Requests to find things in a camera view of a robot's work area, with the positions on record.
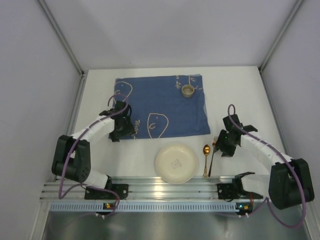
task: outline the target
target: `metal frame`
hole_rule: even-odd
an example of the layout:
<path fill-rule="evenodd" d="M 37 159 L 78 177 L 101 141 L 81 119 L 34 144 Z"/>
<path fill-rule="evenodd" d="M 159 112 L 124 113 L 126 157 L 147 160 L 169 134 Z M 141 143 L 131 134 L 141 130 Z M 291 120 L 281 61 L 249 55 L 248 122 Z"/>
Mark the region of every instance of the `metal frame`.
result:
<path fill-rule="evenodd" d="M 259 67 L 260 72 L 262 73 L 268 62 L 270 61 L 271 57 L 273 56 L 273 54 L 275 53 L 275 50 L 277 49 L 277 47 L 279 46 L 281 40 L 283 39 L 285 33 L 287 32 L 287 30 L 289 29 L 291 23 L 293 22 L 294 18 L 296 17 L 296 15 L 298 14 L 299 10 L 301 9 L 301 6 L 303 5 L 303 3 L 305 2 L 305 0 L 297 0 L 294 3 L 293 8 L 291 9 L 288 17 L 286 18 L 280 32 L 278 33 L 277 37 L 275 38 L 275 40 L 273 41 L 271 48 L 269 49 L 268 53 L 266 54 L 264 60 L 262 61 L 261 66 Z"/>
<path fill-rule="evenodd" d="M 54 18 L 53 14 L 51 13 L 47 3 L 45 2 L 45 0 L 36 0 L 37 3 L 39 4 L 39 6 L 41 7 L 46 19 L 49 21 L 51 27 L 53 28 L 54 33 L 56 34 L 56 37 L 59 39 L 62 47 L 64 48 L 65 52 L 68 54 L 68 56 L 70 57 L 74 67 L 76 68 L 76 70 L 78 71 L 78 73 L 80 74 L 80 76 L 84 75 L 84 71 L 83 68 L 80 66 L 74 52 L 72 51 L 68 41 L 66 40 L 63 32 L 61 31 L 56 19 Z"/>
<path fill-rule="evenodd" d="M 70 57 L 70 60 L 72 61 L 74 67 L 76 68 L 76 70 L 80 74 L 80 81 L 79 81 L 77 93 L 76 93 L 76 96 L 74 99 L 74 103 L 72 105 L 72 112 L 69 116 L 68 125 L 65 130 L 66 134 L 71 134 L 75 128 L 75 125 L 76 125 L 76 119 L 77 119 L 78 112 L 79 112 L 79 107 L 80 107 L 80 103 L 81 103 L 81 99 L 82 99 L 82 95 L 83 95 L 83 91 L 84 91 L 84 87 L 85 87 L 85 83 L 86 83 L 86 79 L 87 79 L 87 74 L 85 74 L 83 68 L 80 66 L 76 56 L 74 55 L 70 45 L 68 44 L 68 41 L 66 40 L 64 34 L 62 33 L 57 21 L 55 20 L 52 12 L 50 11 L 47 3 L 45 2 L 45 0 L 36 0 L 36 1 L 38 2 L 41 10 L 43 11 L 43 13 L 44 13 L 45 17 L 47 18 L 48 22 L 50 23 L 51 27 L 53 28 L 57 38 L 59 39 L 61 45 L 63 46 L 65 52 Z M 290 14 L 286 18 L 284 25 L 282 26 L 281 30 L 279 31 L 276 39 L 274 40 L 268 53 L 266 54 L 264 60 L 262 61 L 261 66 L 259 67 L 261 79 L 262 79 L 262 82 L 263 82 L 263 85 L 264 85 L 264 88 L 265 88 L 265 91 L 266 91 L 266 94 L 267 94 L 267 97 L 268 97 L 268 100 L 269 100 L 269 103 L 270 103 L 270 106 L 272 109 L 272 113 L 273 113 L 273 116 L 274 116 L 274 119 L 275 119 L 275 122 L 277 125 L 277 129 L 279 131 L 281 141 L 282 141 L 282 144 L 283 144 L 285 151 L 287 151 L 288 145 L 286 143 L 282 128 L 279 124 L 279 119 L 278 119 L 277 112 L 275 110 L 275 105 L 270 97 L 270 91 L 269 91 L 268 86 L 266 84 L 264 70 L 265 70 L 266 66 L 268 65 L 268 62 L 272 58 L 273 54 L 277 50 L 277 47 L 279 46 L 286 31 L 290 27 L 291 23 L 293 22 L 293 19 L 296 17 L 297 13 L 301 9 L 301 6 L 303 5 L 304 2 L 305 2 L 305 0 L 297 0 L 294 3 L 294 6 L 292 7 Z M 125 180 L 126 183 L 130 184 L 130 189 L 132 189 L 132 188 L 136 189 L 135 191 L 129 193 L 129 196 L 128 196 L 129 197 L 128 201 L 129 202 L 131 201 L 132 203 L 134 203 L 137 200 L 137 198 L 134 199 L 134 197 L 133 197 L 134 195 L 136 197 L 138 197 L 140 199 L 140 201 L 142 200 L 145 203 L 148 203 L 150 201 L 156 201 L 156 202 L 160 203 L 160 202 L 169 201 L 169 200 L 173 201 L 173 203 L 177 200 L 179 200 L 179 201 L 183 200 L 186 203 L 190 203 L 190 202 L 201 203 L 203 201 L 205 201 L 205 202 L 208 202 L 208 201 L 209 202 L 219 202 L 220 201 L 217 198 L 217 188 L 214 187 L 214 185 L 217 183 L 217 178 L 212 178 L 214 180 L 195 178 L 194 180 L 191 180 L 191 182 L 190 182 L 191 185 L 189 185 L 188 187 L 186 187 L 184 189 L 181 189 L 180 193 L 177 193 L 176 195 L 175 195 L 175 193 L 173 193 L 173 195 L 171 195 L 170 197 L 167 197 L 167 198 L 160 197 L 160 195 L 163 194 L 165 196 L 166 194 L 168 194 L 167 192 L 172 191 L 172 190 L 170 190 L 170 188 L 173 188 L 173 186 L 170 187 L 169 185 L 166 185 L 166 183 L 162 182 L 162 180 L 159 178 L 152 178 L 151 182 L 148 182 L 151 180 L 150 178 L 148 178 L 148 179 L 147 178 L 136 178 L 136 179 L 122 178 L 122 180 L 123 179 Z M 55 176 L 53 182 L 48 182 L 44 185 L 44 189 L 41 194 L 40 201 L 39 201 L 36 220 L 34 222 L 32 233 L 30 236 L 30 239 L 32 239 L 32 240 L 41 240 L 42 239 L 43 232 L 45 229 L 45 224 L 47 221 L 47 217 L 48 217 L 48 214 L 49 214 L 49 211 L 51 208 L 51 204 L 52 204 L 52 202 L 54 202 L 57 199 L 57 196 L 58 196 L 59 184 L 57 182 L 55 182 L 56 180 L 57 180 L 57 177 Z M 115 178 L 114 180 L 121 182 L 120 178 Z M 137 180 L 140 181 L 140 183 L 144 183 L 144 184 L 139 186 L 139 184 L 137 183 Z M 231 177 L 221 176 L 218 181 L 221 181 L 221 180 L 228 182 L 231 180 Z M 74 190 L 75 191 L 73 191 L 72 194 L 68 195 L 68 197 L 66 198 L 66 201 L 67 202 L 68 201 L 74 202 L 75 200 L 77 200 L 78 202 L 83 202 L 85 190 L 82 188 L 81 189 L 75 188 Z M 313 202 L 309 202 L 308 207 L 310 210 L 307 211 L 306 223 L 307 223 L 309 233 L 310 233 L 312 239 L 320 239 L 320 219 L 319 219 L 316 207 Z"/>

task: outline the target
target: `gray wall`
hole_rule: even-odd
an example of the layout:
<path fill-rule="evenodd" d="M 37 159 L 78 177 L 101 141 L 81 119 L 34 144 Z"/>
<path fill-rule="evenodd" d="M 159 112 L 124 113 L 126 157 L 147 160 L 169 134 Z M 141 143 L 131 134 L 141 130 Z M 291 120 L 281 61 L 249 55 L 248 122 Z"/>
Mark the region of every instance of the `gray wall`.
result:
<path fill-rule="evenodd" d="M 85 69 L 257 66 L 296 0 L 46 0 Z"/>
<path fill-rule="evenodd" d="M 306 0 L 264 72 L 288 143 L 312 174 L 320 213 L 320 1 Z"/>
<path fill-rule="evenodd" d="M 27 239 L 79 75 L 35 0 L 0 7 L 0 239 Z"/>

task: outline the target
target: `purple wire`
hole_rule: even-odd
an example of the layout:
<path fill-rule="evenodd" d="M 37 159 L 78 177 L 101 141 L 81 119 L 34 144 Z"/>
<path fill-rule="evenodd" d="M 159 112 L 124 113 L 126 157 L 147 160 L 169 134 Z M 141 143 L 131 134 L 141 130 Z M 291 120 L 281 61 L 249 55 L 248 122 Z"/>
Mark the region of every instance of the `purple wire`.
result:
<path fill-rule="evenodd" d="M 109 107 L 109 104 L 110 104 L 110 100 L 111 100 L 112 98 L 114 98 L 115 96 L 117 96 L 117 95 L 124 96 L 124 97 L 125 97 L 124 100 L 127 100 L 127 96 L 125 96 L 125 95 L 123 95 L 123 94 L 121 94 L 121 93 L 119 93 L 119 94 L 114 94 L 114 95 L 112 95 L 112 96 L 109 98 L 109 100 L 108 100 L 108 103 L 107 103 L 108 107 Z M 113 113 L 113 114 L 111 114 L 111 115 L 109 115 L 109 116 L 102 117 L 102 118 L 100 118 L 99 120 L 94 121 L 93 123 L 91 123 L 91 124 L 89 125 L 89 128 L 85 129 L 85 130 L 83 131 L 83 133 L 81 133 L 81 135 L 74 141 L 73 145 L 72 145 L 71 148 L 70 148 L 70 151 L 68 152 L 68 154 L 67 154 L 67 156 L 66 156 L 65 163 L 64 163 L 64 166 L 63 166 L 63 170 L 62 170 L 62 174 L 61 174 L 61 180 L 60 180 L 60 186 L 59 186 L 59 192 L 58 192 L 58 198 L 59 198 L 59 199 L 63 199 L 73 188 L 82 185 L 81 183 L 75 184 L 75 185 L 71 186 L 68 190 L 66 190 L 66 191 L 64 192 L 64 194 L 62 195 L 62 190 L 63 190 L 63 186 L 64 186 L 64 181 L 65 181 L 65 175 L 66 175 L 66 171 L 67 171 L 67 166 L 68 166 L 68 163 L 69 163 L 71 154 L 74 152 L 74 150 L 75 150 L 78 142 L 79 142 L 79 141 L 81 140 L 81 138 L 89 131 L 89 129 L 92 128 L 94 125 L 96 125 L 96 124 L 99 123 L 100 121 L 106 120 L 106 119 L 108 119 L 108 118 L 111 118 L 111 117 L 114 117 L 114 116 L 116 116 L 116 115 L 118 115 L 118 114 L 123 113 L 123 112 L 127 109 L 127 107 L 128 107 L 128 103 L 126 102 L 124 108 L 121 109 L 120 111 L 118 111 L 118 112 L 116 112 L 116 113 Z M 108 189 L 104 189 L 104 188 L 97 188 L 97 189 L 98 189 L 98 190 L 101 190 L 101 191 L 104 191 L 104 192 L 112 193 L 112 194 L 114 194 L 114 195 L 117 196 L 117 194 L 116 194 L 114 191 L 111 191 L 111 190 L 108 190 Z"/>
<path fill-rule="evenodd" d="M 301 201 L 302 201 L 302 216 L 301 216 L 301 219 L 300 221 L 296 224 L 296 225 L 288 225 L 286 223 L 284 223 L 283 221 L 280 220 L 280 218 L 278 218 L 278 216 L 275 214 L 275 212 L 273 211 L 272 207 L 271 207 L 271 204 L 270 204 L 270 201 L 269 201 L 269 198 L 266 197 L 265 200 L 261 203 L 264 204 L 265 201 L 270 209 L 270 212 L 272 214 L 272 216 L 283 226 L 289 228 L 289 229 L 296 229 L 296 228 L 299 228 L 304 222 L 305 222 L 305 218 L 306 218 L 306 213 L 307 213 L 307 205 L 306 205 L 306 199 L 305 199 L 305 195 L 304 195 L 304 190 L 302 188 L 302 185 L 301 185 L 301 182 L 299 180 L 299 177 L 298 175 L 296 174 L 296 172 L 294 171 L 294 169 L 291 167 L 291 165 L 288 163 L 288 161 L 285 159 L 285 157 L 281 154 L 281 152 L 279 152 L 274 146 L 270 145 L 269 143 L 261 140 L 260 138 L 252 135 L 251 133 L 243 130 L 240 126 L 238 126 L 235 121 L 232 119 L 231 117 L 231 114 L 230 114 L 230 108 L 233 107 L 233 114 L 236 113 L 236 107 L 235 105 L 233 104 L 230 104 L 228 106 L 228 117 L 230 119 L 230 121 L 232 122 L 232 124 L 237 128 L 239 129 L 241 132 L 243 132 L 244 134 L 247 134 L 248 136 L 250 136 L 251 138 L 263 143 L 264 145 L 268 146 L 271 150 L 273 150 L 282 160 L 283 162 L 285 163 L 285 165 L 289 168 L 290 172 L 292 173 L 293 177 L 294 177 L 294 180 L 296 181 L 297 185 L 298 185 L 298 188 L 299 188 L 299 192 L 300 192 L 300 195 L 301 195 Z"/>
<path fill-rule="evenodd" d="M 110 100 L 112 98 L 114 98 L 115 96 L 117 95 L 121 95 L 121 96 L 124 96 L 124 100 L 126 101 L 127 100 L 127 96 L 121 94 L 121 93 L 118 93 L 118 94 L 114 94 L 113 96 L 111 96 L 108 100 L 108 103 L 107 103 L 107 106 L 109 107 L 109 104 L 110 104 Z M 70 151 L 68 152 L 67 156 L 66 156 L 66 159 L 65 159 L 65 163 L 64 163 L 64 166 L 63 166 L 63 170 L 62 170 L 62 174 L 61 174 L 61 180 L 60 180 L 60 186 L 59 186 L 59 192 L 58 192 L 58 198 L 61 200 L 63 199 L 72 189 L 76 188 L 76 187 L 79 187 L 79 186 L 87 186 L 86 184 L 82 184 L 82 183 L 77 183 L 77 184 L 74 184 L 72 185 L 70 188 L 68 188 L 63 194 L 62 194 L 62 190 L 63 190 L 63 186 L 64 186 L 64 181 L 65 181 L 65 175 L 66 175 L 66 171 L 67 171 L 67 166 L 68 166 L 68 163 L 69 163 L 69 160 L 71 158 L 71 154 L 73 153 L 73 151 L 75 150 L 78 142 L 81 140 L 81 138 L 89 131 L 90 128 L 92 128 L 94 125 L 96 125 L 97 123 L 99 123 L 100 121 L 103 121 L 105 119 L 108 119 L 108 118 L 111 118 L 113 116 L 116 116 L 118 114 L 121 114 L 123 113 L 127 107 L 128 107 L 128 103 L 126 102 L 125 103 L 125 106 L 123 109 L 121 109 L 120 111 L 116 112 L 116 113 L 113 113 L 109 116 L 105 116 L 105 117 L 102 117 L 100 118 L 99 120 L 96 120 L 94 121 L 93 123 L 91 123 L 89 125 L 89 127 L 83 131 L 83 133 L 74 141 L 73 145 L 71 146 L 70 148 Z M 120 203 L 120 197 L 119 195 L 114 192 L 114 191 L 111 191 L 111 190 L 108 190 L 108 189 L 104 189 L 104 188 L 98 188 L 98 187 L 94 187 L 94 186 L 90 186 L 90 188 L 92 189 L 95 189 L 95 190 L 99 190 L 99 191 L 104 191 L 104 192 L 107 192 L 107 193 L 111 193 L 113 195 L 115 195 L 116 197 L 116 202 L 115 202 L 115 206 L 113 208 L 113 210 L 108 214 L 106 215 L 105 217 L 110 217 L 112 216 L 113 214 L 115 214 L 115 211 L 117 210 L 118 206 L 119 206 L 119 203 Z M 69 222 L 66 226 L 64 226 L 60 231 L 56 232 L 55 234 L 59 234 L 61 231 L 63 231 L 64 229 L 68 228 L 71 224 L 73 224 L 74 222 L 78 221 L 80 218 L 82 217 L 85 217 L 85 216 L 89 216 L 89 215 L 95 215 L 94 212 L 87 212 L 87 213 L 84 213 L 80 216 L 78 216 L 76 219 L 72 220 L 71 222 Z M 52 227 L 51 225 L 49 225 L 49 228 L 51 230 L 51 232 L 53 233 L 54 231 L 52 230 Z"/>

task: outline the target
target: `purple cable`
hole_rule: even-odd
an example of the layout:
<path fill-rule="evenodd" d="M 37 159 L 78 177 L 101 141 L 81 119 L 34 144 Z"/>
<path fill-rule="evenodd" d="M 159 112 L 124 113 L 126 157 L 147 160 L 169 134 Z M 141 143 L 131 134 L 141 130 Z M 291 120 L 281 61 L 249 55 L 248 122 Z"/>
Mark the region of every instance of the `purple cable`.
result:
<path fill-rule="evenodd" d="M 127 100 L 127 96 L 125 96 L 125 95 L 123 95 L 123 94 L 121 94 L 121 93 L 115 94 L 115 95 L 113 95 L 113 96 L 111 96 L 111 97 L 109 98 L 108 103 L 107 103 L 108 107 L 109 107 L 109 104 L 110 104 L 110 100 L 111 100 L 112 98 L 114 98 L 115 96 L 117 96 L 117 95 L 124 96 L 124 97 L 125 97 L 124 100 Z M 72 145 L 71 148 L 70 148 L 70 151 L 68 152 L 68 155 L 66 156 L 65 163 L 64 163 L 64 166 L 63 166 L 63 170 L 62 170 L 62 174 L 61 174 L 61 180 L 60 180 L 60 186 L 59 186 L 59 192 L 58 192 L 58 198 L 59 198 L 59 199 L 63 199 L 73 188 L 82 185 L 81 183 L 75 184 L 75 185 L 71 186 L 68 190 L 66 190 L 66 191 L 64 192 L 64 194 L 62 195 L 62 190 L 63 190 L 63 186 L 64 186 L 64 180 L 65 180 L 65 175 L 66 175 L 66 171 L 67 171 L 67 166 L 68 166 L 68 163 L 69 163 L 71 154 L 74 152 L 74 150 L 75 150 L 78 142 L 79 142 L 79 141 L 81 140 L 81 138 L 89 131 L 89 129 L 92 128 L 94 125 L 96 125 L 96 124 L 99 123 L 100 121 L 103 121 L 103 120 L 105 120 L 105 119 L 108 119 L 108 118 L 111 118 L 111 117 L 113 117 L 113 116 L 116 116 L 116 115 L 118 115 L 118 114 L 123 113 L 123 112 L 127 109 L 128 106 L 129 106 L 129 105 L 128 105 L 128 103 L 126 102 L 124 108 L 121 109 L 120 111 L 118 111 L 118 112 L 116 112 L 116 113 L 113 113 L 113 114 L 111 114 L 111 115 L 109 115 L 109 116 L 102 117 L 102 118 L 100 118 L 99 120 L 94 121 L 94 122 L 91 123 L 91 124 L 89 125 L 89 127 L 88 127 L 86 130 L 84 130 L 83 133 L 74 141 L 73 145 Z M 114 194 L 114 195 L 115 195 L 116 197 L 118 197 L 118 199 L 120 200 L 119 196 L 118 196 L 114 191 L 111 191 L 111 190 L 108 190 L 108 189 L 104 189 L 104 188 L 96 188 L 96 187 L 95 187 L 95 189 L 100 190 L 100 191 L 104 191 L 104 192 L 108 192 L 108 193 L 111 193 L 111 194 Z"/>
<path fill-rule="evenodd" d="M 237 128 L 239 129 L 241 132 L 243 132 L 244 134 L 250 136 L 251 138 L 263 143 L 264 145 L 268 146 L 271 150 L 273 150 L 282 160 L 283 162 L 285 163 L 285 165 L 289 168 L 290 172 L 292 173 L 293 177 L 294 177 L 294 180 L 296 181 L 297 185 L 298 185 L 298 188 L 299 188 L 299 192 L 300 192 L 300 195 L 301 195 L 301 201 L 302 201 L 302 216 L 301 216 L 301 219 L 300 221 L 296 224 L 296 225 L 288 225 L 286 223 L 284 223 L 283 221 L 281 221 L 278 216 L 275 214 L 275 212 L 272 210 L 272 207 L 271 207 L 271 204 L 270 204 L 270 201 L 269 201 L 269 198 L 266 197 L 265 200 L 262 202 L 262 204 L 267 203 L 269 209 L 270 209 L 270 212 L 271 214 L 273 215 L 273 217 L 283 226 L 289 228 L 289 229 L 296 229 L 296 228 L 299 228 L 305 221 L 305 218 L 306 218 L 306 213 L 307 213 L 307 205 L 306 205 L 306 199 L 305 199 L 305 195 L 304 195 L 304 190 L 302 188 L 302 185 L 301 185 L 301 182 L 299 180 L 299 177 L 297 176 L 296 172 L 294 171 L 294 169 L 291 167 L 291 165 L 288 163 L 288 161 L 284 158 L 284 156 L 281 154 L 281 152 L 279 152 L 274 146 L 270 145 L 269 143 L 261 140 L 260 138 L 252 135 L 251 133 L 243 130 L 240 126 L 238 126 L 235 121 L 232 119 L 231 115 L 230 115 L 230 108 L 233 107 L 233 114 L 236 114 L 236 107 L 235 105 L 233 104 L 230 104 L 228 106 L 228 117 L 230 119 L 230 121 L 232 122 L 232 124 Z"/>

